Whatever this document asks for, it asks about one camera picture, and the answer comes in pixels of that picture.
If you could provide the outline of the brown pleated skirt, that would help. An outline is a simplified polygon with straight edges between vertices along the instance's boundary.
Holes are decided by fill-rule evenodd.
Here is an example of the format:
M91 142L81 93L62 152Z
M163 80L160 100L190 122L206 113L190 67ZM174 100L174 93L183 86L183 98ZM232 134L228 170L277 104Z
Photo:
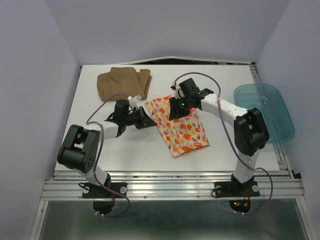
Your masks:
M109 72L97 76L97 91L100 99L117 101L128 96L148 97L152 76L149 69L137 71L134 67L112 67Z

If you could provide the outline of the orange floral skirt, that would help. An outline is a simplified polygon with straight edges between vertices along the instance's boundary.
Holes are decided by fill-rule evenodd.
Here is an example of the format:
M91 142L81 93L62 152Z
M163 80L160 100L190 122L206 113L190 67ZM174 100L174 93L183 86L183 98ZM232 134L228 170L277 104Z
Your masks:
M175 94L154 98L145 103L157 130L173 158L210 146L206 131L196 109L179 119L170 118L170 98Z

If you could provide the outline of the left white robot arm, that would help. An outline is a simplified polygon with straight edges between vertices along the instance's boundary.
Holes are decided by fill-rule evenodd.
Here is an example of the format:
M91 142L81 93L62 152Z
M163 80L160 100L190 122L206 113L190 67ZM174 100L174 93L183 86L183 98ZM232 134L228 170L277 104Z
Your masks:
M114 111L103 122L87 121L87 127L69 127L57 155L57 162L81 174L100 197L111 193L111 176L98 166L103 143L120 137L127 127L141 130L157 124L134 98L117 100Z

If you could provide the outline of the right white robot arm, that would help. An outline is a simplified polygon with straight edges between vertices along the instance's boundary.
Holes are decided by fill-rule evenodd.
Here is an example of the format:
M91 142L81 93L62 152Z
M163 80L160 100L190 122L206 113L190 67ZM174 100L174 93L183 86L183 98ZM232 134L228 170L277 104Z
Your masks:
M184 118L192 109L220 118L237 157L232 174L235 180L230 182L230 189L233 194L242 195L248 190L247 182L254 176L260 150L270 139L262 112L256 107L246 109L236 106L208 88L200 90L192 78L180 84L173 82L171 89L175 91L175 96L169 99L170 120Z

